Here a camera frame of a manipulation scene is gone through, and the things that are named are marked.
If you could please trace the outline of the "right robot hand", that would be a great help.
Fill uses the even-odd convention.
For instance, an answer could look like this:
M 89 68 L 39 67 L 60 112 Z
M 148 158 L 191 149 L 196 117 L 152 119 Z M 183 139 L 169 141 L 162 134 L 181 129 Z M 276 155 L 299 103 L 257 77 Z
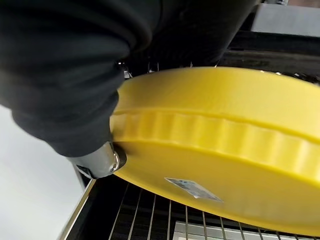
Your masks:
M 217 63 L 254 0 L 3 0 L 0 103 L 15 123 L 93 179 L 125 154 L 110 116 L 132 55 L 165 67 Z

